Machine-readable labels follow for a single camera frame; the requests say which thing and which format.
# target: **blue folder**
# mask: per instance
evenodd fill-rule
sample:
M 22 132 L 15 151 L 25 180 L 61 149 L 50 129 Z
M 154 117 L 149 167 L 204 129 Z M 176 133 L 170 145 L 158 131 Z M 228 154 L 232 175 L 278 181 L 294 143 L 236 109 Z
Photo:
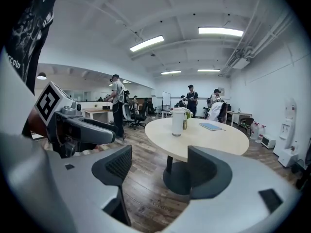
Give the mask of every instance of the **blue folder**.
M 210 123 L 200 123 L 201 126 L 203 126 L 204 128 L 207 128 L 209 130 L 222 130 L 222 128 L 219 128 L 215 125 L 212 125 Z

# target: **cap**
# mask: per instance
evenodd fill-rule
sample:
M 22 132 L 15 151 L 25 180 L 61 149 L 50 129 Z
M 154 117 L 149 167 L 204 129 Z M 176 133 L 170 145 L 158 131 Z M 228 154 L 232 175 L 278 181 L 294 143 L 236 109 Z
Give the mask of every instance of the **cap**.
M 110 82 L 112 82 L 112 79 L 113 79 L 113 77 L 116 77 L 116 78 L 120 78 L 119 76 L 118 76 L 118 74 L 114 74 L 114 75 L 112 75 L 112 77 L 111 77 L 111 79 L 110 79 Z

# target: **table base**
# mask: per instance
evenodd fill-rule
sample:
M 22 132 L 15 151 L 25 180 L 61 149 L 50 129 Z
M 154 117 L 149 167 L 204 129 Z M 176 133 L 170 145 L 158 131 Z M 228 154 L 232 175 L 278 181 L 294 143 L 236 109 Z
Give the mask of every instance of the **table base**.
M 167 188 L 180 195 L 190 194 L 190 174 L 186 162 L 175 162 L 173 158 L 167 157 L 166 168 L 163 173 L 163 181 Z

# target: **black pants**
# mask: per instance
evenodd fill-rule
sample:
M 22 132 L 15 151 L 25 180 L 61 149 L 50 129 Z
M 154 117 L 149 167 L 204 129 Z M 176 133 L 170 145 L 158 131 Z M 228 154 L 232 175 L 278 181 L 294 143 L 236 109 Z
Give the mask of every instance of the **black pants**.
M 190 110 L 193 113 L 192 118 L 195 118 L 196 113 L 196 104 L 188 104 L 187 109 Z
M 116 103 L 112 106 L 113 120 L 115 125 L 118 127 L 118 136 L 123 137 L 123 112 L 122 112 L 123 103 Z

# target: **ceiling light fixture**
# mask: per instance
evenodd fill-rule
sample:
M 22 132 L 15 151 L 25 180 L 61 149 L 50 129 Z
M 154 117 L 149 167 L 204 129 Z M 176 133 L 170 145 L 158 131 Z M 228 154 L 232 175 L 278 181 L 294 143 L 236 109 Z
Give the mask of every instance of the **ceiling light fixture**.
M 47 76 L 44 72 L 40 72 L 37 76 L 37 79 L 39 80 L 46 80 L 47 79 Z
M 160 35 L 160 36 L 158 36 L 156 38 L 152 38 L 150 40 L 147 40 L 147 41 L 144 41 L 142 43 L 139 43 L 138 45 L 131 47 L 130 50 L 132 52 L 135 52 L 135 51 L 137 51 L 139 49 L 145 48 L 147 46 L 150 46 L 152 44 L 155 44 L 155 43 L 158 43 L 158 42 L 161 42 L 161 41 L 164 41 L 164 38 L 163 38 L 163 36 Z
M 198 69 L 198 72 L 219 72 L 219 69 Z
M 210 33 L 210 34 L 229 34 L 235 36 L 242 36 L 243 31 L 235 29 L 226 29 L 226 28 L 210 28 L 210 27 L 200 27 L 199 33 Z
M 164 75 L 164 74 L 179 73 L 179 72 L 181 71 L 161 72 L 161 74 Z

